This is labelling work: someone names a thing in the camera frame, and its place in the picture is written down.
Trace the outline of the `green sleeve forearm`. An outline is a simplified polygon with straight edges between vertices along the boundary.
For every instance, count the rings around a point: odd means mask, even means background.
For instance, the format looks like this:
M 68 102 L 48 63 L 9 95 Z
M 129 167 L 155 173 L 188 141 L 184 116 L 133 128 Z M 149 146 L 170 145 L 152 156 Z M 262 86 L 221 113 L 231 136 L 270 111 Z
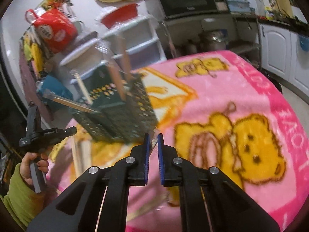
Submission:
M 15 167 L 8 193 L 1 196 L 1 201 L 12 219 L 26 231 L 29 223 L 45 208 L 47 193 L 35 193 L 21 177 L 20 166 L 19 163 Z

